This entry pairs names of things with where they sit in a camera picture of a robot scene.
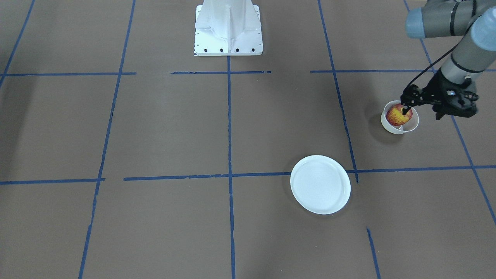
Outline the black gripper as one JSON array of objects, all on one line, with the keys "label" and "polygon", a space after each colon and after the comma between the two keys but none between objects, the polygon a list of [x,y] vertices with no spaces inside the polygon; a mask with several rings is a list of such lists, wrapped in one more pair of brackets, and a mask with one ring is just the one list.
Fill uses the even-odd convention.
[{"label": "black gripper", "polygon": [[[445,115],[471,118],[478,113],[479,96],[470,75],[462,76],[461,83],[454,83],[440,69],[427,84],[426,92],[437,120]],[[402,115],[411,116],[411,108],[403,107]]]}]

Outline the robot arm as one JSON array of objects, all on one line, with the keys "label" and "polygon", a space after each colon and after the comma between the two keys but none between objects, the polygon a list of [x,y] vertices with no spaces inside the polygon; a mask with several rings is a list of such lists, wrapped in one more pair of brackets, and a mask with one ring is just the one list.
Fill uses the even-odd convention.
[{"label": "robot arm", "polygon": [[478,113],[476,79],[495,62],[494,0],[428,0],[409,11],[405,30],[410,38],[460,36],[444,55],[443,65],[420,88],[410,82],[400,97],[406,114],[429,104],[439,120],[445,115],[470,118]]}]

